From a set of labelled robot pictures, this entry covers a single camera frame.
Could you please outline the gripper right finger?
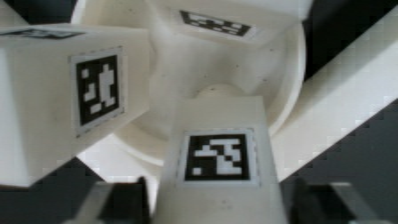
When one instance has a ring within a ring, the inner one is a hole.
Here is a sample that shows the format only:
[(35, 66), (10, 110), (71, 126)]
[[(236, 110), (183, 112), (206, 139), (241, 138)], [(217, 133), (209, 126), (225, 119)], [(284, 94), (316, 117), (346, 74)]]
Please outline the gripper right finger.
[(348, 182), (295, 181), (291, 224), (380, 224), (380, 216)]

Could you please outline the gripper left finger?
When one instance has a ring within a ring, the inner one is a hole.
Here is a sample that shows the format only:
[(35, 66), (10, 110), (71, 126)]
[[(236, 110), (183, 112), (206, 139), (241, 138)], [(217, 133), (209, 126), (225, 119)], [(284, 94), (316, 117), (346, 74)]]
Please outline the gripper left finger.
[(149, 224), (145, 178), (92, 185), (74, 217), (64, 224)]

